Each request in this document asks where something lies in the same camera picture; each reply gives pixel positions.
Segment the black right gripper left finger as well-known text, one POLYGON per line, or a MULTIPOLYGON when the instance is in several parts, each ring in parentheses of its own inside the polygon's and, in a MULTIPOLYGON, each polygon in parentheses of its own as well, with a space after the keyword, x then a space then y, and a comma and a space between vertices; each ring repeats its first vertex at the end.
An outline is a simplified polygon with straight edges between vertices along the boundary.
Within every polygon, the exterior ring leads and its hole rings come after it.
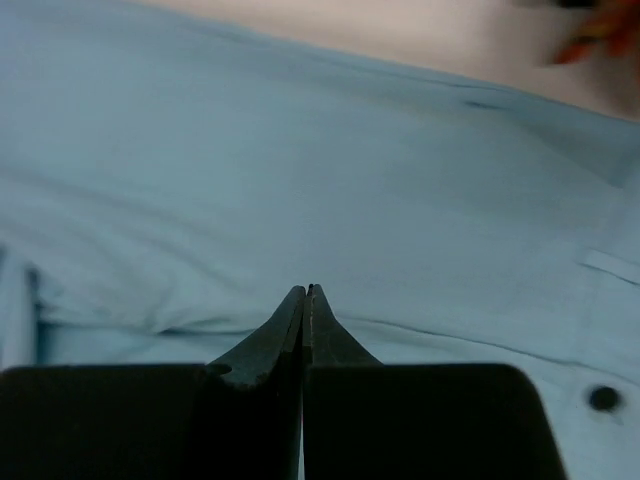
POLYGON ((1 375, 5 479, 288 479, 305 290, 211 363, 1 375))

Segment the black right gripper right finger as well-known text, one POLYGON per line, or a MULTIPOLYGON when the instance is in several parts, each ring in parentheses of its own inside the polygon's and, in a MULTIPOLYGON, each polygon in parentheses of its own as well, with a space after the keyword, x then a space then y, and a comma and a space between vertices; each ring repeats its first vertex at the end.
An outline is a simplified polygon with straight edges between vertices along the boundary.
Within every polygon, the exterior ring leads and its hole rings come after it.
POLYGON ((518 368, 383 364, 338 322, 319 285, 302 328, 307 478, 566 477, 540 396, 518 368))

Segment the light blue trousers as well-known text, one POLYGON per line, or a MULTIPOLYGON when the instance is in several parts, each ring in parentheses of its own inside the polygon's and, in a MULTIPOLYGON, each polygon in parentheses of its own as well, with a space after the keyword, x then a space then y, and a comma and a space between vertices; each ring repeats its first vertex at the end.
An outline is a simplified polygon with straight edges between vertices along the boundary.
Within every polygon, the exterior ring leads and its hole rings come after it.
POLYGON ((194 362, 293 285, 389 363, 501 361, 639 475, 639 126, 117 1, 1 5, 1 364, 194 362))

